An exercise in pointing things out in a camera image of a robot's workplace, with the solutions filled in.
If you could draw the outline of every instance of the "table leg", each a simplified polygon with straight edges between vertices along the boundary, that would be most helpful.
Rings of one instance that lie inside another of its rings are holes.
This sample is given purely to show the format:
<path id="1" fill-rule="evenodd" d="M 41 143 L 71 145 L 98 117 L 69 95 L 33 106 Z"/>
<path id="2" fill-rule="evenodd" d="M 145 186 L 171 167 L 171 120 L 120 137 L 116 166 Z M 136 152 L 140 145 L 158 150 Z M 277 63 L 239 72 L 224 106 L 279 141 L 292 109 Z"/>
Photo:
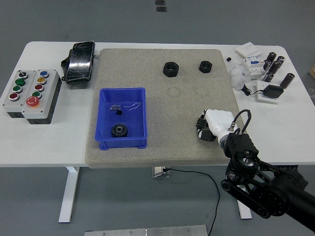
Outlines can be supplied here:
<path id="1" fill-rule="evenodd" d="M 65 185 L 59 223 L 70 223 L 80 167 L 67 167 L 67 169 L 69 170 L 69 173 L 67 183 Z"/>

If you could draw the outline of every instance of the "black hex nut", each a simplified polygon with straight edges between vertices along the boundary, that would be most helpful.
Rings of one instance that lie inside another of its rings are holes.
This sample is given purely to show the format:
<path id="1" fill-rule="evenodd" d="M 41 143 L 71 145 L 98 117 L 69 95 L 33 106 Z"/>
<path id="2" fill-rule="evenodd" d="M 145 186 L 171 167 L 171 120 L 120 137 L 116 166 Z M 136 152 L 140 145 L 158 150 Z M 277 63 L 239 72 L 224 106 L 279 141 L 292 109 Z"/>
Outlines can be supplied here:
<path id="1" fill-rule="evenodd" d="M 178 74 L 179 70 L 179 65 L 176 64 L 175 62 L 167 62 L 164 65 L 163 68 L 163 74 L 166 75 L 167 77 L 175 77 Z"/>
<path id="2" fill-rule="evenodd" d="M 207 61 L 207 60 L 204 60 L 200 63 L 200 66 L 199 66 L 199 70 L 202 72 L 202 73 L 210 73 L 211 71 L 211 68 L 212 68 L 212 64 L 211 62 Z"/>

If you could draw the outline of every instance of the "black power adapter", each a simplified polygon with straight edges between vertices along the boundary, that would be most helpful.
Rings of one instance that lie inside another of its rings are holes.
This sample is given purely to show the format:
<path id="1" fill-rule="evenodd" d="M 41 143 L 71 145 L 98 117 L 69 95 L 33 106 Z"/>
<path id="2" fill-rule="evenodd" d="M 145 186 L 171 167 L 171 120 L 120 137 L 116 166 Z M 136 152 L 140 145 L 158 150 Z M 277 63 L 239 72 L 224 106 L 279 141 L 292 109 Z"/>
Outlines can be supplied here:
<path id="1" fill-rule="evenodd" d="M 283 94 L 284 89 L 276 85 L 268 85 L 263 91 L 263 95 L 270 98 L 278 98 Z"/>

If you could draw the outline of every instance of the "control box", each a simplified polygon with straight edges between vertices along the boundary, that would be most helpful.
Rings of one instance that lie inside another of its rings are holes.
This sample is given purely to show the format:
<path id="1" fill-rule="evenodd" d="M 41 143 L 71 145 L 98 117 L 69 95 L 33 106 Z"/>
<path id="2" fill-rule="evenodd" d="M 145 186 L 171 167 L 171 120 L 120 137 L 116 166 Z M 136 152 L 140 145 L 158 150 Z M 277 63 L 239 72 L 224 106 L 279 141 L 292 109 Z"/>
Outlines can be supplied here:
<path id="1" fill-rule="evenodd" d="M 12 118 L 24 118 L 22 109 L 28 98 L 36 72 L 36 70 L 24 70 L 15 74 L 14 81 L 2 104 L 2 107 Z"/>
<path id="2" fill-rule="evenodd" d="M 38 70 L 22 108 L 30 124 L 50 124 L 61 88 L 57 70 Z"/>
<path id="3" fill-rule="evenodd" d="M 2 107 L 12 118 L 50 124 L 62 82 L 57 70 L 18 71 Z"/>

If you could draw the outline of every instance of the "red button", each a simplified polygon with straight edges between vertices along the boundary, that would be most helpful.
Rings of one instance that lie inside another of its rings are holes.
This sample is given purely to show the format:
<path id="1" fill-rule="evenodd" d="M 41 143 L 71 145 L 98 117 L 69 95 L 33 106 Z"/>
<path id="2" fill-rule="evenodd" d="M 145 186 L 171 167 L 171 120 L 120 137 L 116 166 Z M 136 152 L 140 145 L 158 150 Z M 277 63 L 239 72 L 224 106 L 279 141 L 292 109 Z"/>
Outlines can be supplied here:
<path id="1" fill-rule="evenodd" d="M 35 91 L 39 91 L 39 92 L 42 92 L 44 90 L 44 86 L 43 85 L 36 85 L 34 87 Z"/>
<path id="2" fill-rule="evenodd" d="M 17 93 L 12 93 L 9 95 L 9 99 L 13 102 L 17 101 L 19 98 L 20 98 L 20 96 Z"/>
<path id="3" fill-rule="evenodd" d="M 29 97 L 28 99 L 26 99 L 26 104 L 34 108 L 39 104 L 39 99 L 36 96 Z"/>

